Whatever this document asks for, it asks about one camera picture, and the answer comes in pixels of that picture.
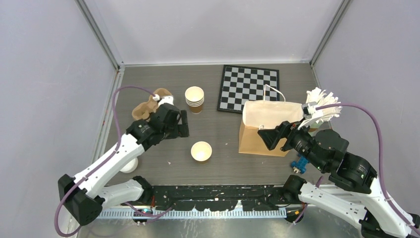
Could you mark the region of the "brown paper coffee cup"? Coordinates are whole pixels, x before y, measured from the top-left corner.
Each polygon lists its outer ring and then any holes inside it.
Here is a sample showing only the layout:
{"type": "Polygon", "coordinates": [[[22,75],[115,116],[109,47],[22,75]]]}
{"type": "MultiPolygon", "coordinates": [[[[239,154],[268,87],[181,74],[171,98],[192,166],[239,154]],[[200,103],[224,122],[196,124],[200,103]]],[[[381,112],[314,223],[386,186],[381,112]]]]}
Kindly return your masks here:
{"type": "Polygon", "coordinates": [[[212,155],[212,147],[205,141],[198,141],[191,147],[190,153],[196,162],[207,163],[212,155]]]}

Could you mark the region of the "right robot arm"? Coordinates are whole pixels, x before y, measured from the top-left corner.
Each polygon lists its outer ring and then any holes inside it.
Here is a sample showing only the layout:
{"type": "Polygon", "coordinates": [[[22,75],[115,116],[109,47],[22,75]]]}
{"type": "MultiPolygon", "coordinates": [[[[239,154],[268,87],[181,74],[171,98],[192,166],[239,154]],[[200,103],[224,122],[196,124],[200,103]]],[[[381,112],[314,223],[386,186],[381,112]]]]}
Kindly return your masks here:
{"type": "Polygon", "coordinates": [[[419,215],[390,205],[391,197],[382,191],[377,171],[366,159],[349,153],[348,141],[334,130],[311,136],[299,122],[284,121],[274,129],[260,127],[258,135],[269,150],[285,139],[282,151],[296,150],[321,173],[328,173],[328,179],[338,188],[359,200],[346,201],[291,175],[282,191],[288,203],[301,201],[317,206],[351,224],[365,238],[409,238],[419,229],[419,215]]]}

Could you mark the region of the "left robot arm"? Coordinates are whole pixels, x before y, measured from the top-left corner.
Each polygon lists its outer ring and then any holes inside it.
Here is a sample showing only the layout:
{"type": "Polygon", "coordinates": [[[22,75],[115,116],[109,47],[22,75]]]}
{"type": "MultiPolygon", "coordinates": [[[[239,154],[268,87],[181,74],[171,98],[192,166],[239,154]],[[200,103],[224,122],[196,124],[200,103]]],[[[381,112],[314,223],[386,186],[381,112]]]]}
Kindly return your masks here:
{"type": "Polygon", "coordinates": [[[136,201],[147,205],[152,200],[153,187],[143,177],[135,176],[112,186],[107,183],[150,147],[165,139],[188,136],[187,112],[170,103],[158,106],[148,120],[134,121],[117,143],[85,170],[73,177],[64,174],[58,180],[61,203],[81,226],[118,204],[136,201]]]}

